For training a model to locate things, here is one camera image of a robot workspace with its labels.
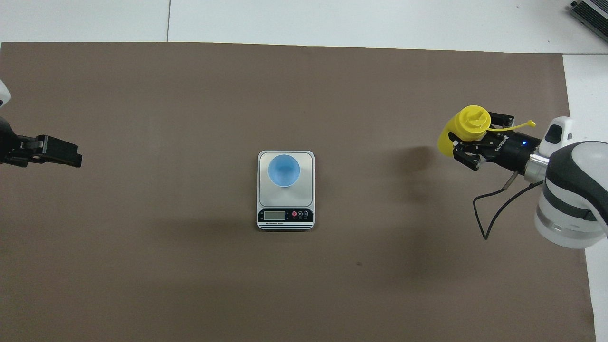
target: blue plastic cup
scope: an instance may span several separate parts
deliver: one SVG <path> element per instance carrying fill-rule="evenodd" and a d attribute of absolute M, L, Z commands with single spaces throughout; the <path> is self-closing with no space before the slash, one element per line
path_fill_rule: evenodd
<path fill-rule="evenodd" d="M 280 187 L 292 186 L 300 178 L 300 164 L 292 156 L 278 155 L 268 165 L 268 177 Z"/>

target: brown mat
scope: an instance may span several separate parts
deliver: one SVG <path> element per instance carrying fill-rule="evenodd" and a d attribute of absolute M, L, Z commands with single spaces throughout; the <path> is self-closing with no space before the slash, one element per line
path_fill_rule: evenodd
<path fill-rule="evenodd" d="M 509 171 L 435 148 L 458 110 L 568 115 L 544 54 L 5 43 L 0 112 L 83 167 L 0 166 L 4 341 L 594 341 L 584 253 L 488 241 L 471 200 Z M 255 224 L 257 155 L 311 150 L 317 224 Z M 487 222 L 525 186 L 481 202 Z"/>

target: yellow bottle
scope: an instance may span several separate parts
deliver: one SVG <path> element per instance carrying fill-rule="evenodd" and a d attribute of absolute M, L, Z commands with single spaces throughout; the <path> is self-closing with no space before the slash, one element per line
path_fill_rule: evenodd
<path fill-rule="evenodd" d="M 473 141 L 483 138 L 490 127 L 490 114 L 480 106 L 466 106 L 458 112 L 443 128 L 437 147 L 448 157 L 454 157 L 452 149 L 454 143 L 447 136 L 448 132 L 456 134 L 463 141 Z"/>

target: black cable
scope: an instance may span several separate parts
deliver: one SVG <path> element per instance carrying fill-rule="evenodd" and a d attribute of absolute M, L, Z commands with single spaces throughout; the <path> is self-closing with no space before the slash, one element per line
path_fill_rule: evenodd
<path fill-rule="evenodd" d="M 473 211 L 475 212 L 475 218 L 477 219 L 477 224 L 479 225 L 479 230 L 481 230 L 482 232 L 482 236 L 484 240 L 487 240 L 489 235 L 490 235 L 490 230 L 492 230 L 492 226 L 494 226 L 494 222 L 496 221 L 496 219 L 498 218 L 498 216 L 500 215 L 500 213 L 506 208 L 507 205 L 509 205 L 511 202 L 513 202 L 517 197 L 521 196 L 524 192 L 537 187 L 539 185 L 542 184 L 543 181 L 540 182 L 536 182 L 533 184 L 528 185 L 526 188 L 524 188 L 523 190 L 521 190 L 520 192 L 516 193 L 515 195 L 513 195 L 513 197 L 509 198 L 508 201 L 505 202 L 505 204 L 503 204 L 500 209 L 498 209 L 498 211 L 496 212 L 496 214 L 494 214 L 494 217 L 492 218 L 492 221 L 490 222 L 490 225 L 488 226 L 488 231 L 487 232 L 483 232 L 483 227 L 482 227 L 482 223 L 479 220 L 479 214 L 477 213 L 477 205 L 475 204 L 477 202 L 477 200 L 480 200 L 482 198 L 485 197 L 490 197 L 490 196 L 494 196 L 494 195 L 498 195 L 499 193 L 505 191 L 505 189 L 500 189 L 494 192 L 490 192 L 489 194 L 485 194 L 485 195 L 481 195 L 481 196 L 477 196 L 473 199 Z"/>

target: digital kitchen scale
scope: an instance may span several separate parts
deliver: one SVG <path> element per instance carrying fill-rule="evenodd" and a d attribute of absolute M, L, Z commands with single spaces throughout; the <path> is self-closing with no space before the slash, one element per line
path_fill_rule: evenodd
<path fill-rule="evenodd" d="M 314 154 L 262 151 L 258 155 L 258 227 L 307 230 L 314 226 Z"/>

